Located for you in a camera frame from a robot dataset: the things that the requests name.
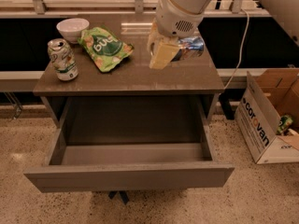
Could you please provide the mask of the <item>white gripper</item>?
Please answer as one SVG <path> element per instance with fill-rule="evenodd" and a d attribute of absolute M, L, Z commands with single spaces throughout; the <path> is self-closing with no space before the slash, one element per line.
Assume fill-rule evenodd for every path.
<path fill-rule="evenodd" d="M 164 69 L 178 54 L 179 47 L 161 42 L 161 35 L 191 36 L 202 21 L 200 0 L 159 0 L 156 22 L 151 25 L 147 50 L 151 54 L 149 67 Z"/>

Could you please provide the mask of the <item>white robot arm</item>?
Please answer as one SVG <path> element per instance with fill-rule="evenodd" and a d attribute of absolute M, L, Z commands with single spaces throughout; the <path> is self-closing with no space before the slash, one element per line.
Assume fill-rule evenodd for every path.
<path fill-rule="evenodd" d="M 211 0 L 159 0 L 149 35 L 151 49 L 164 42 L 178 45 L 195 29 L 202 33 L 213 62 L 219 68 L 240 63 L 245 68 L 299 64 L 299 0 L 252 0 L 270 17 L 260 18 L 240 34 L 239 20 L 205 18 Z"/>

